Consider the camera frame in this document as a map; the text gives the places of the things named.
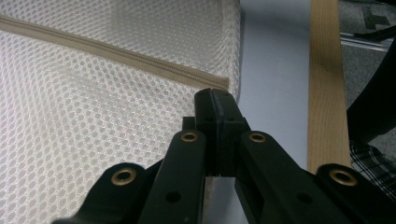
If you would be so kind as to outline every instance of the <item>checkered cloth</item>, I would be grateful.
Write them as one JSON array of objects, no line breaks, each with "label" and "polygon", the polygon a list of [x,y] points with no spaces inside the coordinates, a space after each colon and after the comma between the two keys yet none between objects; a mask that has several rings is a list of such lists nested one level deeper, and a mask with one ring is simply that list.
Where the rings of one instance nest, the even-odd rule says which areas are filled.
[{"label": "checkered cloth", "polygon": [[396,160],[362,142],[350,140],[349,146],[352,168],[396,202]]}]

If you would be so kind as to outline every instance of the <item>mesh laundry bag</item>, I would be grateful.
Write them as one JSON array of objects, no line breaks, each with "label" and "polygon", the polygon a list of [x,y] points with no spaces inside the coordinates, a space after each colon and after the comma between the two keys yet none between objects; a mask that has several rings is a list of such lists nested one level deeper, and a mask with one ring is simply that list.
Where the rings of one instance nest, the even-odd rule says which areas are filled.
[{"label": "mesh laundry bag", "polygon": [[[237,1],[1,1],[0,14],[0,223],[69,217],[108,167],[160,160],[199,71],[236,97]],[[165,61],[198,75],[164,75]]]}]

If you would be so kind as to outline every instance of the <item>beige zipper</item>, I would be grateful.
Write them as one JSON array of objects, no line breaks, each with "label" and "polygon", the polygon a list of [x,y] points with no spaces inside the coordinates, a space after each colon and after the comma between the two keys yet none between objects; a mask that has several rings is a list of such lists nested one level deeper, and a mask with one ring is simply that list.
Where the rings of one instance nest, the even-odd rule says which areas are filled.
[{"label": "beige zipper", "polygon": [[165,60],[114,47],[83,36],[72,35],[3,15],[0,15],[0,30],[47,41],[71,49],[82,50],[193,87],[216,88],[226,91],[229,87],[229,79],[226,77],[216,77],[198,69],[189,68],[176,63],[169,63]]}]

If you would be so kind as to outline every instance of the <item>gold grommet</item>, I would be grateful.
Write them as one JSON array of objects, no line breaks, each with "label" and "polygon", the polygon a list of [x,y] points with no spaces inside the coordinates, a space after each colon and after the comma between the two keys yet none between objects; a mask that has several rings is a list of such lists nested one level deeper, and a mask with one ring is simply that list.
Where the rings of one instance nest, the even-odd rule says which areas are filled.
[{"label": "gold grommet", "polygon": [[263,143],[266,140],[265,135],[262,133],[251,133],[248,138],[257,143]]},{"label": "gold grommet", "polygon": [[181,140],[185,142],[194,142],[198,139],[198,134],[196,133],[183,133],[181,135]]},{"label": "gold grommet", "polygon": [[358,184],[356,177],[344,170],[332,169],[330,170],[330,177],[341,185],[353,187]]},{"label": "gold grommet", "polygon": [[111,183],[117,186],[124,186],[133,182],[135,178],[136,170],[131,168],[122,168],[111,176]]}]

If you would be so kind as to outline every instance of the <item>floor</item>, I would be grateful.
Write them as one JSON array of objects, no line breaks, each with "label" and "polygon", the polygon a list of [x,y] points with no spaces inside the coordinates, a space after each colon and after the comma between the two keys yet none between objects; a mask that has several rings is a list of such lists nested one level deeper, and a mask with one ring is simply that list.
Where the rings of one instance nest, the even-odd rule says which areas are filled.
[{"label": "floor", "polygon": [[[363,3],[364,1],[339,1],[340,30],[344,34],[371,33],[396,25],[396,7]],[[364,15],[375,15],[376,22],[382,24],[367,24]],[[386,43],[381,43],[384,48],[362,48],[351,46],[347,42],[342,45],[344,76],[346,80],[346,106],[350,106],[359,96],[365,85],[369,82],[376,68],[386,55]],[[377,147],[387,156],[396,160],[396,129],[387,134],[378,136],[370,145]]]}]

